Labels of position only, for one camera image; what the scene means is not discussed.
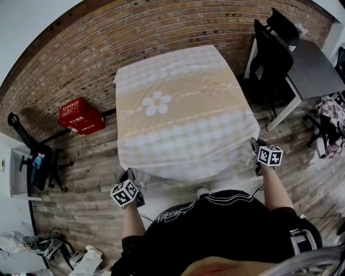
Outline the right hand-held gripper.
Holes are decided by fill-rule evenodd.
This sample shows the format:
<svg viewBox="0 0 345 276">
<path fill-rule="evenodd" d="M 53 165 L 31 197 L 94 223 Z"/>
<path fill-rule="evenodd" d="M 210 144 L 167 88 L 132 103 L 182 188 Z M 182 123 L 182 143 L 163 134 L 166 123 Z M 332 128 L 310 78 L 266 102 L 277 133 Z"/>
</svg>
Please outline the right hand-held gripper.
<svg viewBox="0 0 345 276">
<path fill-rule="evenodd" d="M 256 164 L 255 172 L 257 176 L 261 176 L 261 169 L 263 166 L 275 167 L 281 166 L 283 157 L 283 150 L 277 146 L 268 144 L 260 138 L 251 138 L 250 144 L 255 154 L 254 161 Z"/>
</svg>

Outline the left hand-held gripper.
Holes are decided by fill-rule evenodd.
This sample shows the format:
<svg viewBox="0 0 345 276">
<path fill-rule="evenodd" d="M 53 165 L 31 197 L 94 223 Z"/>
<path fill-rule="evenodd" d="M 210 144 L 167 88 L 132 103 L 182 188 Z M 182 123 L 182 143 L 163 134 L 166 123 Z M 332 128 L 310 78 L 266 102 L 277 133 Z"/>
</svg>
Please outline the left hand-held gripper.
<svg viewBox="0 0 345 276">
<path fill-rule="evenodd" d="M 139 208 L 145 205 L 141 187 L 142 185 L 136 180 L 133 170 L 128 169 L 122 173 L 115 187 L 111 190 L 111 198 L 122 209 L 125 209 L 132 202 L 135 202 Z"/>
</svg>

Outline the beige checked flower tablecloth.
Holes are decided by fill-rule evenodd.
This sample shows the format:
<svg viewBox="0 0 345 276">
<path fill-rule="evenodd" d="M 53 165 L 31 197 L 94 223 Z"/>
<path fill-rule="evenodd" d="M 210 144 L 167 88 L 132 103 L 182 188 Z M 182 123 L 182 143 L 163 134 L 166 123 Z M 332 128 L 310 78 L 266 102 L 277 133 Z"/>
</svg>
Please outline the beige checked flower tablecloth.
<svg viewBox="0 0 345 276">
<path fill-rule="evenodd" d="M 124 66 L 114 84 L 118 157 L 124 169 L 196 181 L 251 161 L 250 140 L 260 127 L 215 46 Z"/>
</svg>

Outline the person's left forearm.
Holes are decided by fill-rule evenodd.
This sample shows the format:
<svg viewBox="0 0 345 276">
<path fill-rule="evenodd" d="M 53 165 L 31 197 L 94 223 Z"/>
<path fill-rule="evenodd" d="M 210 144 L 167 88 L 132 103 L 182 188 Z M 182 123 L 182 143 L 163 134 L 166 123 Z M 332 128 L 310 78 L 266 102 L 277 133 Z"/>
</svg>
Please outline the person's left forearm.
<svg viewBox="0 0 345 276">
<path fill-rule="evenodd" d="M 145 228 L 137 209 L 137 203 L 131 202 L 124 209 L 123 238 L 131 236 L 143 236 Z"/>
</svg>

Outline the person's right forearm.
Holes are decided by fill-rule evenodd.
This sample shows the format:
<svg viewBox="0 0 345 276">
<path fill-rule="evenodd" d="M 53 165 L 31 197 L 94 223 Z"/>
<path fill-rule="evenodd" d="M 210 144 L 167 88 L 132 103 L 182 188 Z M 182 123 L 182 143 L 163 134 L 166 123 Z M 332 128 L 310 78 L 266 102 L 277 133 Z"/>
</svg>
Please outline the person's right forearm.
<svg viewBox="0 0 345 276">
<path fill-rule="evenodd" d="M 269 210 L 278 208 L 294 208 L 291 198 L 284 188 L 276 171 L 272 167 L 261 168 L 264 185 L 265 206 Z"/>
</svg>

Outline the black swivel chair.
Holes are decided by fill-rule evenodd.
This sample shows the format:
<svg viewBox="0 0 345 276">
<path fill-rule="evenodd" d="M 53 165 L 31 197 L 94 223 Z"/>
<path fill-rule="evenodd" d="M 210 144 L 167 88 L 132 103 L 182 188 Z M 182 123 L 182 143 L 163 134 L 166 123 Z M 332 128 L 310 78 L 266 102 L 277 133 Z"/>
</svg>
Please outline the black swivel chair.
<svg viewBox="0 0 345 276">
<path fill-rule="evenodd" d="M 316 142 L 317 139 L 321 138 L 323 149 L 325 150 L 324 153 L 319 153 L 321 159 L 327 157 L 327 148 L 329 146 L 336 145 L 336 142 L 339 141 L 340 138 L 345 139 L 345 123 L 342 121 L 337 121 L 336 125 L 334 125 L 331 123 L 331 119 L 325 115 L 322 115 L 320 121 L 317 121 L 309 114 L 306 114 L 303 120 L 309 120 L 318 130 L 318 133 L 312 135 L 306 146 L 311 148 L 312 144 Z"/>
</svg>

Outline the pink checked garment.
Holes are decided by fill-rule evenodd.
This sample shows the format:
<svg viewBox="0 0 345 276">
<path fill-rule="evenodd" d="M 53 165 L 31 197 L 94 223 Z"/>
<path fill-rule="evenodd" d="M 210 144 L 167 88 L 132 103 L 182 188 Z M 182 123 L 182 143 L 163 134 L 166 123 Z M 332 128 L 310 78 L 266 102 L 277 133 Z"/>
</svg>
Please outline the pink checked garment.
<svg viewBox="0 0 345 276">
<path fill-rule="evenodd" d="M 332 159 L 345 150 L 345 108 L 330 96 L 322 96 L 317 109 L 326 138 L 326 157 Z"/>
</svg>

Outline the red fire equipment box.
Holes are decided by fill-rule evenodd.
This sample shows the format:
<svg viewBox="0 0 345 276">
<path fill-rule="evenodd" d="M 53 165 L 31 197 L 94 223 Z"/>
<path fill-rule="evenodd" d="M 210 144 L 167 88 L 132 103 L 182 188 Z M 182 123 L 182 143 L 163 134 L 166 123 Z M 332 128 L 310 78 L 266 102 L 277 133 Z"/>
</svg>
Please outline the red fire equipment box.
<svg viewBox="0 0 345 276">
<path fill-rule="evenodd" d="M 92 134 L 105 128 L 102 114 L 82 97 L 62 106 L 58 122 L 81 135 Z"/>
</svg>

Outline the black high-back office chair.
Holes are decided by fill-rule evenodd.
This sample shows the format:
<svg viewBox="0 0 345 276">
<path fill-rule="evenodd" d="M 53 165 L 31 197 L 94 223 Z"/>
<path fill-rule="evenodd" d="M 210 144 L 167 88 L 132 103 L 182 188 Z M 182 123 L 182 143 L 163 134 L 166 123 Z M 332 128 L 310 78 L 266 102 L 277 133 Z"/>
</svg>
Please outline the black high-back office chair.
<svg viewBox="0 0 345 276">
<path fill-rule="evenodd" d="M 279 95 L 288 71 L 293 66 L 292 51 L 300 35 L 295 25 L 280 11 L 272 8 L 272 15 L 262 25 L 254 21 L 257 54 L 250 62 L 249 78 L 259 86 L 260 95 L 269 104 L 276 118 L 276 108 L 284 104 L 287 93 Z"/>
</svg>

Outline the black mesh office chair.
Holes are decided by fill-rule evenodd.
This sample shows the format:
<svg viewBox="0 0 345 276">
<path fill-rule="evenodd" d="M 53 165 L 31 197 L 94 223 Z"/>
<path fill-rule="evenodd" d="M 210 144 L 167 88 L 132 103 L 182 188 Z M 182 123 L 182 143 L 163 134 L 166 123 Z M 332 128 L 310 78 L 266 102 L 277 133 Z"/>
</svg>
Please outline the black mesh office chair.
<svg viewBox="0 0 345 276">
<path fill-rule="evenodd" d="M 31 158 L 22 156 L 19 168 L 22 169 L 24 165 L 28 168 L 29 183 L 38 190 L 43 191 L 46 180 L 49 180 L 48 187 L 54 188 L 54 183 L 57 183 L 61 191 L 67 192 L 68 188 L 62 184 L 59 178 L 59 172 L 67 167 L 72 167 L 74 162 L 59 165 L 59 154 L 63 152 L 62 149 L 57 149 L 53 152 L 52 148 L 36 141 L 23 127 L 18 116 L 10 113 L 8 116 L 8 125 L 12 127 L 24 144 L 30 149 Z"/>
</svg>

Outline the black white striped waistband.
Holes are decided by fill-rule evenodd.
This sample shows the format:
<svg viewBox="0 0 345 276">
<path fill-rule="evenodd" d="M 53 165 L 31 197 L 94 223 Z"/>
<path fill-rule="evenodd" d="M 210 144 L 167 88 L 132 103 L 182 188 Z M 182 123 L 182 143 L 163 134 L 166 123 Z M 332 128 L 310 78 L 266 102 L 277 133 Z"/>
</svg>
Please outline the black white striped waistband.
<svg viewBox="0 0 345 276">
<path fill-rule="evenodd" d="M 318 248 L 314 237 L 309 230 L 294 229 L 290 230 L 289 233 L 295 255 L 306 251 L 316 250 Z"/>
</svg>

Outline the person's black printed t-shirt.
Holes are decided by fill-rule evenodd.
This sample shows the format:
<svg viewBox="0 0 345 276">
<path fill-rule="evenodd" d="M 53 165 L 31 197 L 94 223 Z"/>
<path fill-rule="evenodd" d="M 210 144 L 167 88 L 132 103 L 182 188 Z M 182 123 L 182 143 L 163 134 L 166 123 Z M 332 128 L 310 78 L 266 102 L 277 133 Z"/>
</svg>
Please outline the person's black printed t-shirt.
<svg viewBox="0 0 345 276">
<path fill-rule="evenodd" d="M 111 276 L 181 276 L 207 257 L 281 263 L 293 256 L 290 230 L 306 229 L 322 247 L 316 227 L 292 208 L 269 210 L 239 190 L 224 190 L 159 214 L 143 236 L 122 240 Z"/>
</svg>

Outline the grey desk with white legs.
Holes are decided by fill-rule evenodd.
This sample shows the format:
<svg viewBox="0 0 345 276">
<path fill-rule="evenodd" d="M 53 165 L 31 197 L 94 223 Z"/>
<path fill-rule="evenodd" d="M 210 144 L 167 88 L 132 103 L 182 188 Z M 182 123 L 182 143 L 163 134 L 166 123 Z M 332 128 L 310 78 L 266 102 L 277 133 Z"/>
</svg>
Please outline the grey desk with white legs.
<svg viewBox="0 0 345 276">
<path fill-rule="evenodd" d="M 303 100 L 345 91 L 345 83 L 314 42 L 299 40 L 292 57 L 293 66 L 285 79 L 295 97 L 266 127 L 268 131 L 281 123 Z"/>
</svg>

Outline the pile of grey clutter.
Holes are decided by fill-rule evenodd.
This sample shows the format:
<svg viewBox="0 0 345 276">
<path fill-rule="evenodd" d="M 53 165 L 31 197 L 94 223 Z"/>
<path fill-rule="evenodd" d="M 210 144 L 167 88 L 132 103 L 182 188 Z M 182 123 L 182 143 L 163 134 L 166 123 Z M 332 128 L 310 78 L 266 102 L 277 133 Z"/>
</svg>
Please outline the pile of grey clutter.
<svg viewBox="0 0 345 276">
<path fill-rule="evenodd" d="M 44 261 L 52 261 L 60 253 L 67 266 L 74 270 L 71 260 L 76 251 L 57 227 L 48 234 L 34 236 L 26 236 L 18 231 L 0 231 L 0 259 L 7 260 L 11 254 L 19 253 L 32 253 Z"/>
</svg>

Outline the white cabinet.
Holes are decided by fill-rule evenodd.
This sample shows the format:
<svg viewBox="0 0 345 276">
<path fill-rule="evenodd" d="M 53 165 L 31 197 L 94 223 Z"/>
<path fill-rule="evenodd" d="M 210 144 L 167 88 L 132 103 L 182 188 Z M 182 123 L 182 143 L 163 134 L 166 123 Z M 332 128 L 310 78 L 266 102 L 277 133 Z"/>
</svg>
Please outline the white cabinet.
<svg viewBox="0 0 345 276">
<path fill-rule="evenodd" d="M 29 148 L 0 132 L 0 198 L 41 201 L 42 198 L 32 197 L 30 194 L 31 185 L 27 183 L 27 169 L 20 171 L 22 157 L 31 157 Z"/>
</svg>

